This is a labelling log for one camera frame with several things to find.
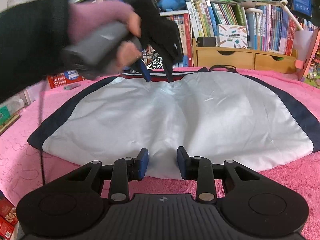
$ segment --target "black sleeve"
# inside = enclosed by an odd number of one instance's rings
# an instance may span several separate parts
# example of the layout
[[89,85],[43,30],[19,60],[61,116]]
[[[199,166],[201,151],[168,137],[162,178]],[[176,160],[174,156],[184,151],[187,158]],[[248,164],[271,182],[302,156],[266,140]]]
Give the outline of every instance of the black sleeve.
[[0,103],[64,69],[69,0],[36,0],[0,13]]

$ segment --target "green label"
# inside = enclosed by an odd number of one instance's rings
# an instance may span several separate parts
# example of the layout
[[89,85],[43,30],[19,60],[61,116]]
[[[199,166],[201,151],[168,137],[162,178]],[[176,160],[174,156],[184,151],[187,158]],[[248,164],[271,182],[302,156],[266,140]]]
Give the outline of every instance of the green label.
[[7,106],[3,106],[0,108],[0,125],[3,124],[10,118],[10,113],[8,111]]

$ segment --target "black robotic gripper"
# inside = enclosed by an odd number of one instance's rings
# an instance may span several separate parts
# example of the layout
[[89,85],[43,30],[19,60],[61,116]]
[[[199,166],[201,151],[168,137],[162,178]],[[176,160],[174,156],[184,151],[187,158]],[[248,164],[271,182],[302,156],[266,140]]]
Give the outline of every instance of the black robotic gripper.
[[[293,190],[237,163],[223,165],[177,150],[184,180],[196,180],[190,194],[135,194],[128,182],[142,180],[148,150],[113,165],[92,161],[24,196],[17,216],[29,239],[217,239],[302,240],[308,205]],[[217,198],[215,179],[225,197]],[[100,194],[111,180],[108,198]]]

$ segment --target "person's hand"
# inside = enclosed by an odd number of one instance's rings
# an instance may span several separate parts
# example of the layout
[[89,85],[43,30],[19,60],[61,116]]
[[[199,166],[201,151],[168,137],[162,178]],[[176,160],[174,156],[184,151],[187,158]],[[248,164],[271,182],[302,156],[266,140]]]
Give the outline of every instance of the person's hand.
[[[72,43],[77,43],[96,28],[114,21],[125,23],[133,35],[141,36],[140,17],[130,5],[116,0],[71,4],[69,19],[68,33]],[[121,72],[123,67],[131,65],[140,56],[141,52],[132,42],[123,42],[118,49],[113,72]]]

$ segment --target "red package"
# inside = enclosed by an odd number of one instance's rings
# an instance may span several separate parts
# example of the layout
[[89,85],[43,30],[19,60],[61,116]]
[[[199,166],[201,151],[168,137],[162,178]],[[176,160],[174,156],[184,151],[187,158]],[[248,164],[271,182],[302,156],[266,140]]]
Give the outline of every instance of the red package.
[[7,200],[7,198],[0,191],[0,216],[3,217],[11,225],[15,226],[18,223],[16,217],[16,208]]
[[0,235],[9,240],[14,231],[14,226],[0,217]]

